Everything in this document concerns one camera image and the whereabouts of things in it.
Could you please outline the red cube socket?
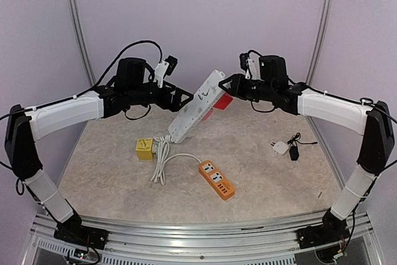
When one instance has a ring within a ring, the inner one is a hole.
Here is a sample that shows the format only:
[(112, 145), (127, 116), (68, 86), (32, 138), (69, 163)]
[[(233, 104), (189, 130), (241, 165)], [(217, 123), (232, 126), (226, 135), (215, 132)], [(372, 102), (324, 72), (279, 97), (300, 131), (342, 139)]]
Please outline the red cube socket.
[(233, 97), (227, 93), (224, 93), (216, 102), (216, 104), (213, 106), (213, 108), (218, 110), (225, 110), (231, 104), (232, 101), (233, 101)]

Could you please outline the long white power strip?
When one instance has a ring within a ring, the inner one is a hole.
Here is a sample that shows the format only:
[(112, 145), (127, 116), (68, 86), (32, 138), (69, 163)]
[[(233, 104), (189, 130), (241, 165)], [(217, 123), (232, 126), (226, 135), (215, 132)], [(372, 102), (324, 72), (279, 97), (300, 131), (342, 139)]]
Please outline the long white power strip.
[(224, 72), (213, 70), (210, 76), (197, 89), (193, 100), (177, 114), (167, 128), (173, 143), (182, 143), (224, 95), (224, 90), (218, 84), (225, 78)]

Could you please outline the pink plug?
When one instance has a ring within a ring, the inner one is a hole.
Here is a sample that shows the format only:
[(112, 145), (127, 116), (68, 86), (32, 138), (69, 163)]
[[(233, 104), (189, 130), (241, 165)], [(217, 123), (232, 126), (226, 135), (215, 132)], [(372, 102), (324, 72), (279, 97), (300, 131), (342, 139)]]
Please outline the pink plug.
[(206, 121), (213, 114), (213, 109), (210, 109), (202, 118), (202, 121)]

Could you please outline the white plug adapter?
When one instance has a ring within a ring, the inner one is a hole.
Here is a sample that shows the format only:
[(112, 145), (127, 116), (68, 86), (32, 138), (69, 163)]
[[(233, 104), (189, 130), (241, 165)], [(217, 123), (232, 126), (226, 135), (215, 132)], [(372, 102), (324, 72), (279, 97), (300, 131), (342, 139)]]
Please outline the white plug adapter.
[(283, 156), (289, 150), (289, 145), (283, 141), (272, 142), (270, 145), (276, 155)]

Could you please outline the orange power strip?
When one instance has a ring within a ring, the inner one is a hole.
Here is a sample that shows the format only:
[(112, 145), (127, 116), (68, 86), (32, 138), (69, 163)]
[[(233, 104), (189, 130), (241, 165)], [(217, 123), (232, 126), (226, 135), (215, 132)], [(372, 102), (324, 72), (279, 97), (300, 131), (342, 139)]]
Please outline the orange power strip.
[(228, 200), (235, 195), (234, 185), (211, 161), (206, 160), (201, 163), (198, 171), (223, 200)]

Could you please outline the black plug with cable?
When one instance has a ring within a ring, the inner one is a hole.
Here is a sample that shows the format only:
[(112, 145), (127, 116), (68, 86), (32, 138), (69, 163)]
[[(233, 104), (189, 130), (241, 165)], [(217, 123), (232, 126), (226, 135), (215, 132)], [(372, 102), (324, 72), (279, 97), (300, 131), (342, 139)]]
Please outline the black plug with cable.
[(317, 145), (317, 141), (301, 141), (301, 133), (297, 132), (289, 139), (287, 145), (289, 146), (289, 155), (292, 161), (297, 161), (300, 157), (298, 146), (299, 145)]

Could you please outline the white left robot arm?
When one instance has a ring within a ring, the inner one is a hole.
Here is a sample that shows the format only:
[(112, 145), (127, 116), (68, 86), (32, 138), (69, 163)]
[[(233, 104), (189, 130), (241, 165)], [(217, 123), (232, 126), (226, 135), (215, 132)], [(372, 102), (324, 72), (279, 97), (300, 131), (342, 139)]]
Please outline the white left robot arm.
[(158, 43), (150, 40), (133, 42), (123, 48), (110, 63), (116, 74), (107, 84), (96, 82), (92, 87), (64, 99), (40, 106), (13, 106), (1, 118), (7, 120), (4, 147), (9, 160), (7, 168), (17, 178), (16, 189), (28, 191), (73, 243), (87, 237), (87, 230), (73, 207), (60, 194), (45, 172), (37, 153), (36, 142), (47, 135), (91, 120), (106, 119), (127, 113), (133, 106), (150, 109), (153, 105), (178, 112), (194, 98), (193, 95), (167, 81), (177, 66), (173, 56), (159, 57), (156, 67), (142, 58), (124, 58), (130, 48)]

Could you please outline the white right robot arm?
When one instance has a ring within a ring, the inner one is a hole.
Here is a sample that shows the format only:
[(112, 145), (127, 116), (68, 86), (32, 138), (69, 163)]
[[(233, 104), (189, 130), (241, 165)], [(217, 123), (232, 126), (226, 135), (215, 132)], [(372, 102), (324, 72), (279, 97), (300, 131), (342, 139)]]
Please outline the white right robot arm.
[(396, 120), (389, 115), (385, 102), (373, 102), (365, 97), (353, 101), (303, 82), (294, 83), (281, 56), (259, 57), (258, 79), (250, 74), (248, 54), (240, 56), (240, 63), (246, 74), (233, 74), (218, 84), (227, 94), (250, 102), (267, 101), (274, 109), (325, 120), (362, 136), (357, 166), (317, 229), (322, 242), (331, 242), (346, 227), (346, 218), (369, 194), (378, 176), (391, 167), (388, 160), (395, 146)]

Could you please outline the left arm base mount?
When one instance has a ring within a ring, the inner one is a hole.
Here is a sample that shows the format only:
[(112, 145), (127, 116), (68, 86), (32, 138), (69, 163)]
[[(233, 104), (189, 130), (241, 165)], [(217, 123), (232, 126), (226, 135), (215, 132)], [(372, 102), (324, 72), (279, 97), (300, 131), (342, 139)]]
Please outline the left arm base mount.
[(55, 239), (67, 243), (103, 250), (107, 243), (108, 235), (109, 232), (107, 230), (81, 226), (76, 233), (70, 233), (58, 227), (53, 236)]

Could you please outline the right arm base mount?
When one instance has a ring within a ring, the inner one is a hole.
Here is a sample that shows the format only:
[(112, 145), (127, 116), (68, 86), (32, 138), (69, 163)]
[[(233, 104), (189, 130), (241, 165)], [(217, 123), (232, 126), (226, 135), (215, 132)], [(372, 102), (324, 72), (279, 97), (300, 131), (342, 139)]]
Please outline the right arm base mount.
[(312, 248), (315, 246), (326, 245), (350, 237), (347, 227), (339, 232), (327, 230), (324, 225), (307, 226), (297, 230), (297, 238), (300, 249)]

